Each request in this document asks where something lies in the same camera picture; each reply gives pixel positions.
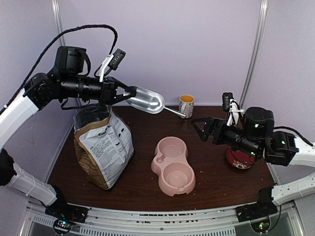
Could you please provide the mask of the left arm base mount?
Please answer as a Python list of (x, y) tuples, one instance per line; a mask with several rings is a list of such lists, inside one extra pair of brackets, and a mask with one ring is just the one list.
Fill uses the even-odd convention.
[(65, 208), (45, 207), (45, 214), (56, 218), (53, 222), (53, 230), (59, 235), (68, 234), (77, 223), (85, 223), (88, 209), (82, 206), (67, 205)]

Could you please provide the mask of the right aluminium frame post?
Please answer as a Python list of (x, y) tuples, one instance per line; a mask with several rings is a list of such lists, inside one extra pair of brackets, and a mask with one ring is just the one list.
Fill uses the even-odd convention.
[(241, 107), (244, 106), (247, 95), (248, 95), (249, 90), (250, 90), (250, 85), (251, 85), (251, 82), (253, 79), (253, 75), (254, 75), (254, 71), (255, 71), (255, 67), (257, 64), (258, 55), (259, 55), (259, 51), (260, 51), (260, 47), (261, 47), (264, 32), (265, 32), (267, 14), (268, 14), (268, 0), (261, 0), (258, 20), (257, 20), (257, 26), (256, 26), (255, 39), (254, 39), (254, 44), (253, 44), (253, 49), (252, 49), (252, 55), (251, 55), (245, 83), (243, 86), (243, 90), (241, 93), (241, 98), (239, 101), (239, 105)]

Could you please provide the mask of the aluminium frame post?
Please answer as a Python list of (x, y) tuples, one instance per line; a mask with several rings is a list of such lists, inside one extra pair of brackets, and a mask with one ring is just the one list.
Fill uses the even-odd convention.
[(251, 82), (253, 79), (253, 75), (254, 75), (254, 71), (255, 71), (255, 67), (257, 64), (258, 55), (259, 55), (259, 51), (260, 51), (260, 47), (261, 47), (264, 32), (265, 32), (267, 14), (268, 14), (268, 0), (261, 0), (258, 20), (257, 20), (257, 26), (256, 26), (255, 39), (254, 39), (254, 44), (253, 44), (253, 49), (252, 49), (252, 55), (251, 55), (245, 83), (243, 86), (243, 90), (241, 93), (241, 98), (239, 101), (239, 105), (241, 107), (244, 106), (247, 95), (248, 95), (249, 90), (250, 90), (250, 85), (251, 85)]
[(57, 29), (57, 34), (60, 34), (63, 32), (63, 26), (62, 26), (62, 18), (61, 18), (59, 1), (51, 0), (51, 4), (52, 4), (54, 21), (55, 21), (55, 25)]

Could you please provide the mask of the red floral saucer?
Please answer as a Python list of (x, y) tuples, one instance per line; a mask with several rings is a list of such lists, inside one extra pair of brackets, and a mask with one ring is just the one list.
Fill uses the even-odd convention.
[(254, 158), (239, 150), (233, 150), (228, 147), (225, 152), (225, 157), (229, 164), (237, 169), (246, 170), (254, 165)]

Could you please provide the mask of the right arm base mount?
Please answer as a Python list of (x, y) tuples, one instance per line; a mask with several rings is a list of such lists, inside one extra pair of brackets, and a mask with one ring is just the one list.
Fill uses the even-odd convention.
[(258, 234), (268, 233), (276, 225), (272, 225), (270, 217), (279, 213), (279, 221), (281, 211), (273, 203), (254, 203), (235, 208), (238, 222), (250, 222), (251, 229)]

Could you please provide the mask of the silver metal scoop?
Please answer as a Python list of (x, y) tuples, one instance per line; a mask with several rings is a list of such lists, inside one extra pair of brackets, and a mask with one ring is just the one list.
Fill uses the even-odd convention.
[(184, 113), (180, 111), (167, 108), (165, 105), (164, 97), (157, 92), (141, 87), (130, 86), (128, 90), (124, 91), (124, 98), (126, 98), (128, 95), (131, 95), (131, 97), (128, 98), (126, 102), (131, 107), (136, 108), (140, 111), (156, 115), (163, 110), (167, 110), (181, 118), (187, 117)]

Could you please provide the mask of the floral ceramic mug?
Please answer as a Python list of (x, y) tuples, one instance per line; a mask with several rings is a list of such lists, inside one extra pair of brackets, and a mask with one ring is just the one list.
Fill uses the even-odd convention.
[(194, 97), (191, 95), (181, 95), (179, 103), (179, 112), (185, 115), (185, 118), (191, 118), (194, 108)]

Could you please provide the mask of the left aluminium frame post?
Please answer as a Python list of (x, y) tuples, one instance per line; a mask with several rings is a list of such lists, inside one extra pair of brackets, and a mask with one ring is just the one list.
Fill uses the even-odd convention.
[(55, 21), (55, 25), (57, 29), (57, 34), (60, 34), (63, 32), (63, 26), (62, 26), (62, 18), (61, 18), (59, 1), (51, 0), (51, 4), (52, 4), (54, 21)]

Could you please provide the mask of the pink double pet bowl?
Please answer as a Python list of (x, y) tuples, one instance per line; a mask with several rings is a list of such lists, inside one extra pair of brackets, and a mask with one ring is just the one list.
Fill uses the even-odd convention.
[(165, 137), (158, 142), (151, 170), (158, 176), (158, 185), (164, 194), (173, 197), (193, 191), (195, 173), (187, 156), (186, 143), (178, 137)]

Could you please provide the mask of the brown pet food bag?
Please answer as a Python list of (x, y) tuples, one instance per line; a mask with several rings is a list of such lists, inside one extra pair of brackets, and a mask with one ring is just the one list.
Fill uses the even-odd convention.
[(130, 128), (110, 105), (81, 108), (73, 119), (75, 153), (87, 180), (111, 189), (134, 155)]

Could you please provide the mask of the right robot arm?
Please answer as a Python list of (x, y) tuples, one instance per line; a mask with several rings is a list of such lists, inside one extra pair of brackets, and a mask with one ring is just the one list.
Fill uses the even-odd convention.
[[(197, 118), (191, 122), (202, 141), (212, 136), (215, 145), (228, 145), (229, 161), (251, 164), (262, 159), (280, 166), (315, 165), (315, 145), (290, 127), (275, 126), (274, 114), (261, 107), (248, 108), (242, 117), (242, 127), (220, 118)], [(314, 193), (315, 176), (298, 179), (285, 185), (260, 189), (252, 205), (257, 217), (283, 203)]]

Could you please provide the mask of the front aluminium rail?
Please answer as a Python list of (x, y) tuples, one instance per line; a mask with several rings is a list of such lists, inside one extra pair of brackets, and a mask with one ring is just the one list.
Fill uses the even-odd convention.
[(85, 222), (76, 222), (64, 236), (259, 236), (257, 227), (270, 223), (267, 236), (304, 236), (295, 204), (280, 213), (240, 222), (235, 207), (190, 211), (123, 211), (91, 207)]

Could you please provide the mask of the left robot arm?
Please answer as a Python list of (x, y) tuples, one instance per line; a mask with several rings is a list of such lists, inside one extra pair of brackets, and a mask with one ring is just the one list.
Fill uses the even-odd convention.
[(12, 135), (33, 115), (52, 100), (65, 104), (69, 98), (96, 100), (100, 105), (114, 105), (136, 95), (136, 90), (113, 77), (105, 69), (116, 70), (126, 53), (117, 49), (109, 54), (99, 68), (99, 77), (82, 74), (84, 65), (91, 66), (86, 49), (60, 46), (54, 67), (47, 73), (35, 74), (18, 92), (17, 97), (0, 115), (0, 184), (13, 187), (31, 196), (59, 220), (85, 220), (87, 209), (67, 203), (61, 190), (45, 184), (24, 171), (3, 148)]

